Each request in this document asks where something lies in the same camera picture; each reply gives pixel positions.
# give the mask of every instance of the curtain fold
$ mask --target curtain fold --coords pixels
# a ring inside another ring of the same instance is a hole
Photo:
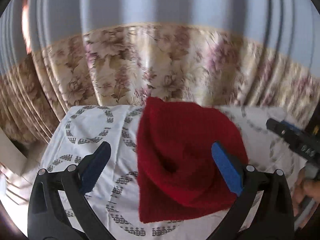
[[[148,96],[281,106],[306,126],[320,97],[313,5],[185,1],[12,0],[0,18],[6,135],[49,142],[74,105],[143,106]]]

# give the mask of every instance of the white tablecloth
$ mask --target white tablecloth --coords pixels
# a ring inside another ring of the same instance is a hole
[[[280,108],[221,107],[240,129],[250,164],[259,171],[282,169],[290,189],[304,161],[292,153],[286,143],[266,130],[266,121],[294,120]],[[137,106],[74,106],[55,131],[41,167],[63,171],[70,164],[93,153],[102,141],[111,145],[111,159],[93,191],[86,198],[107,229],[117,239],[206,239],[221,222],[227,211],[185,221],[163,221],[142,224],[138,216],[139,187],[136,154],[136,132],[143,108]],[[64,208],[73,227],[81,230],[64,192],[60,192]],[[250,225],[261,194],[243,225]]]

